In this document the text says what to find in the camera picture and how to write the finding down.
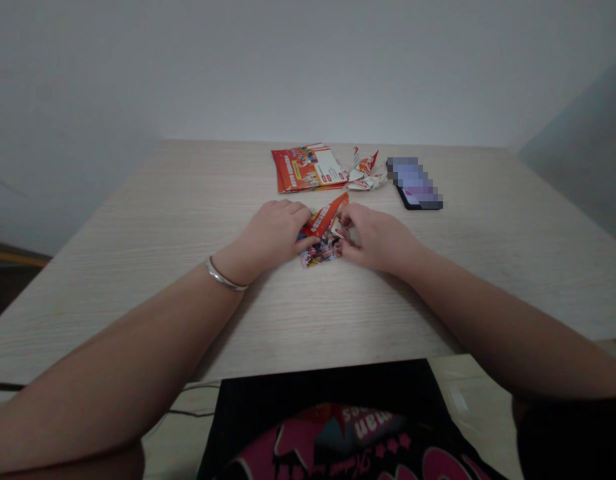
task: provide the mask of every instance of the black cable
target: black cable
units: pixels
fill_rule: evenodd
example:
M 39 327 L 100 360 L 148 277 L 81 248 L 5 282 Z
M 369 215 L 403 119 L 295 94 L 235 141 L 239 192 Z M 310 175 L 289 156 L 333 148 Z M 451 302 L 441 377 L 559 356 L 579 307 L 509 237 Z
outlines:
M 21 385 L 19 383 L 5 383 L 0 382 L 0 391 L 20 391 L 26 388 L 27 385 Z
M 18 392 L 23 390 L 24 388 L 26 388 L 27 385 L 22 385 L 20 383 L 6 383 L 6 382 L 0 382 L 0 391 L 3 392 Z M 186 387 L 182 390 L 182 392 L 188 391 L 188 390 L 196 390 L 196 389 L 200 389 L 200 388 L 216 388 L 218 389 L 219 386 L 218 385 L 192 385 L 190 387 Z M 188 411 L 184 411 L 184 410 L 168 410 L 166 413 L 172 413 L 173 415 L 186 415 L 188 417 L 194 417 L 194 418 L 204 418 L 204 417 L 212 417 L 215 412 L 212 413 L 193 413 L 193 412 L 188 412 Z
M 216 389 L 218 389 L 219 386 L 218 385 L 191 385 L 190 387 L 184 388 L 184 390 L 182 390 L 182 392 L 188 391 L 188 390 L 196 390 L 198 388 L 216 388 Z
M 28 385 L 22 385 L 20 383 L 6 383 L 6 382 L 0 382 L 0 391 L 21 391 L 24 388 L 26 388 Z M 219 386 L 218 385 L 192 385 L 190 387 L 186 387 L 182 390 L 182 392 L 188 391 L 188 390 L 196 390 L 196 389 L 200 389 L 200 388 L 216 388 L 218 389 Z
M 166 413 L 172 413 L 174 415 L 186 415 L 187 417 L 194 417 L 194 418 L 212 417 L 215 414 L 215 412 L 212 412 L 212 413 L 192 413 L 192 412 L 186 412 L 184 410 L 168 410 Z

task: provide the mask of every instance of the white wall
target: white wall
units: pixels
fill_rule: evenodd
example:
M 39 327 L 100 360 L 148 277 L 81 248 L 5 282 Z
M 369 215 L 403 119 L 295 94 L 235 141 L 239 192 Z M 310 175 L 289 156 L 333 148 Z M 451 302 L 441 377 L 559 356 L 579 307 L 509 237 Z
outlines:
M 517 156 L 616 238 L 616 63 Z
M 612 0 L 0 0 L 0 241 L 56 253 L 160 137 L 518 149 L 615 60 Z

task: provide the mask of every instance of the phone screen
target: phone screen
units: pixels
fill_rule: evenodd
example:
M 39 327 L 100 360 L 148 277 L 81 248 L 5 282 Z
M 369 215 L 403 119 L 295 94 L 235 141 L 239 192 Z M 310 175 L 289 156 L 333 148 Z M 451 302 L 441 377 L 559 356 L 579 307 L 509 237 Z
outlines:
M 443 197 L 417 157 L 389 157 L 388 178 L 397 187 L 408 210 L 439 210 Z

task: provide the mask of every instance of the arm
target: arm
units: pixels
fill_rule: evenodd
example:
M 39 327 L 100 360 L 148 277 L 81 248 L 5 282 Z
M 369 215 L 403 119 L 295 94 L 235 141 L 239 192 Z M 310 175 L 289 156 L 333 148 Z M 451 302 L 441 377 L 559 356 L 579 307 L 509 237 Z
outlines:
M 301 203 L 268 202 L 213 264 L 248 285 L 316 241 L 296 241 L 308 218 Z M 136 445 L 190 380 L 242 296 L 200 265 L 68 354 L 0 409 L 0 473 Z
M 396 218 L 352 203 L 362 248 L 341 254 L 408 282 L 475 360 L 521 399 L 616 397 L 616 360 L 550 315 L 422 245 Z

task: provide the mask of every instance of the hand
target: hand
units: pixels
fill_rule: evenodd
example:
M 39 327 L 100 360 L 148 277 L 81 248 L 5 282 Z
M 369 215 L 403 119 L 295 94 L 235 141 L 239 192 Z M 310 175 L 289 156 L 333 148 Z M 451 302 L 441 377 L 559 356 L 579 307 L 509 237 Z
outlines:
M 341 222 L 344 227 L 354 225 L 361 238 L 361 247 L 340 240 L 341 256 L 362 267 L 404 278 L 410 267 L 406 260 L 425 251 L 412 232 L 387 213 L 351 203 L 341 213 Z
M 252 283 L 262 272 L 319 242 L 318 237 L 297 240 L 310 216 L 308 207 L 300 202 L 264 203 L 237 240 L 213 255 L 215 268 L 238 285 Z

